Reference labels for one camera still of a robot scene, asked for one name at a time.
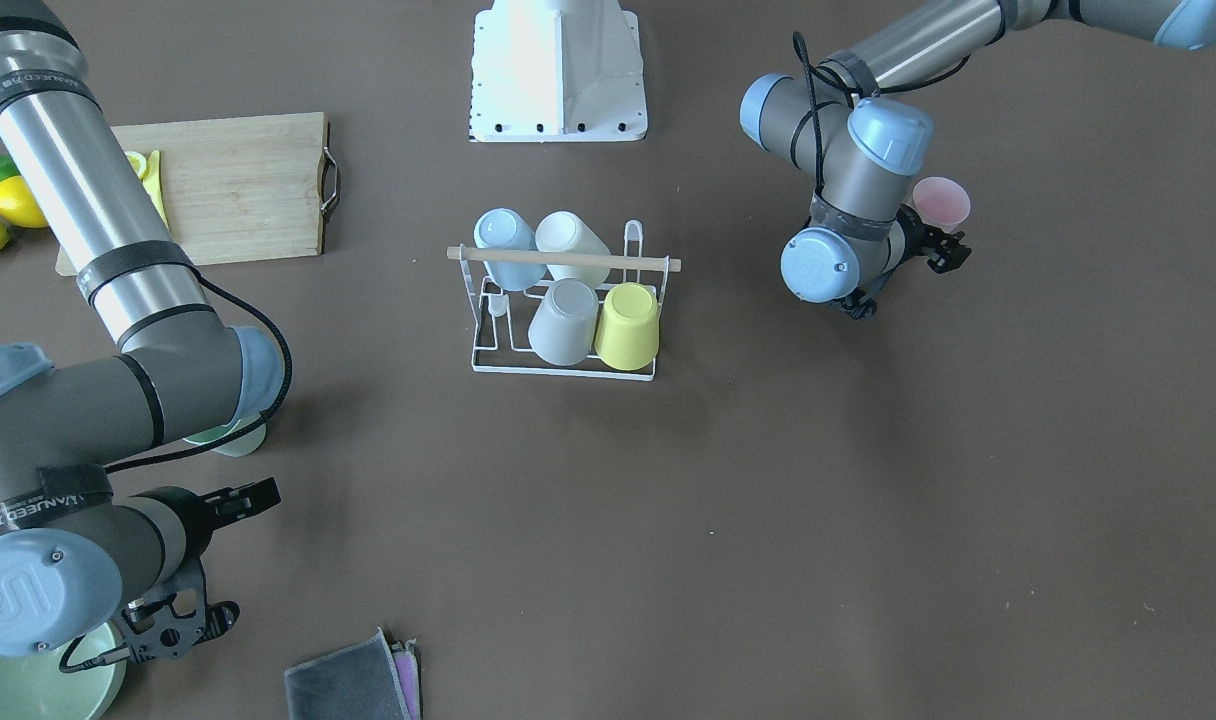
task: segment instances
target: cutting board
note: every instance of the cutting board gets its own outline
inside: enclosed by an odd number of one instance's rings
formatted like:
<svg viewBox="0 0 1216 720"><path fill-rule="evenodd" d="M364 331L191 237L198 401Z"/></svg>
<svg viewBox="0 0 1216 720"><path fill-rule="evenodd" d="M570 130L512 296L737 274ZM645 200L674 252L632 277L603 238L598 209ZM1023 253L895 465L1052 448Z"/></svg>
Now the cutting board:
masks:
<svg viewBox="0 0 1216 720"><path fill-rule="evenodd" d="M124 150L159 150L173 238L196 265L323 252L325 113L113 129ZM74 274L64 251L56 272Z"/></svg>

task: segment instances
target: green bowl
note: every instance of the green bowl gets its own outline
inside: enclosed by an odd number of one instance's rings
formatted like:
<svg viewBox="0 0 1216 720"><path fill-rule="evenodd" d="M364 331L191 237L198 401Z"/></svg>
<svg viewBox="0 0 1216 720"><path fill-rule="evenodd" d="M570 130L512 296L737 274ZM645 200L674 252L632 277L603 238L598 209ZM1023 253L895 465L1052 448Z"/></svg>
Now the green bowl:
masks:
<svg viewBox="0 0 1216 720"><path fill-rule="evenodd" d="M88 634L71 664L118 647L118 630L109 624ZM61 646L40 656L0 656L0 718L9 720L96 720L124 682L124 665L95 666L72 675L58 670Z"/></svg>

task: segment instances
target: gray surface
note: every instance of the gray surface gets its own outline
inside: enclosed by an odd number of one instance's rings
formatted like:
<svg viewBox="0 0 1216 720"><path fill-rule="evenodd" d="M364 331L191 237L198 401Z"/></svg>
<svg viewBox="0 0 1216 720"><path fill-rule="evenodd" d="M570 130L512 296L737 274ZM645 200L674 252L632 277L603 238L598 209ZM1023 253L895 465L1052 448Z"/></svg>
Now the gray surface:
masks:
<svg viewBox="0 0 1216 720"><path fill-rule="evenodd" d="M627 2L652 131L593 147L467 145L484 2L52 5L111 122L325 109L347 170L328 254L210 272L293 342L265 446L116 478L285 502L108 718L282 718L376 624L428 718L1216 718L1216 49L1049 23L916 96L976 252L851 324L782 286L810 182L736 111L910 1ZM471 372L443 249L495 206L685 259L657 382ZM109 355L55 255L0 255L0 342Z"/></svg>

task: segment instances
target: blue cup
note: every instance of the blue cup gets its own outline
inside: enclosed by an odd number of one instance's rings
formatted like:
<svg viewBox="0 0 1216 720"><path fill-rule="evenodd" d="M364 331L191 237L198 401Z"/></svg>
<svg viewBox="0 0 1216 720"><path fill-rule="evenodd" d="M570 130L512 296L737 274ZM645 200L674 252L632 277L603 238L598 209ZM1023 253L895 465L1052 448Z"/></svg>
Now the blue cup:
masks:
<svg viewBox="0 0 1216 720"><path fill-rule="evenodd" d="M536 236L516 210L497 208L475 223L475 246L499 251L536 251ZM497 287L520 292L545 277L545 265L529 263L484 263Z"/></svg>

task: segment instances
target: white wire rack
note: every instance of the white wire rack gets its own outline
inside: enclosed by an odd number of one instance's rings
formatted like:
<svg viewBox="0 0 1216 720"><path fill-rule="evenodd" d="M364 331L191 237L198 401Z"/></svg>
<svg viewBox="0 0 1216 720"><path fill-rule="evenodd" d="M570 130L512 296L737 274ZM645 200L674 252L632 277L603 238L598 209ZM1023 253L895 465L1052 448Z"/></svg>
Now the white wire rack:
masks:
<svg viewBox="0 0 1216 720"><path fill-rule="evenodd" d="M603 304L608 291L623 282L637 282L653 291L659 309L666 306L666 287L671 272L680 272L679 259L644 258L644 225L638 220L626 223L620 255L578 255L570 252L494 251L467 244L447 247L447 259L461 263L461 277L466 283L466 300L475 316L475 337L471 342L471 367L477 373L516 375L567 375L576 378L612 378L618 381L648 382L657 377L657 359L635 372L609 369L591 354L570 369L557 369L541 360L527 344L527 326L531 322L536 306L547 288L554 283L544 279L522 292L507 292L489 277L486 270L475 283L471 274L471 261L529 263L540 265L575 265L582 268L609 268L621 270L620 282L603 282L595 294ZM660 275L658 285L644 282L644 272Z"/></svg>

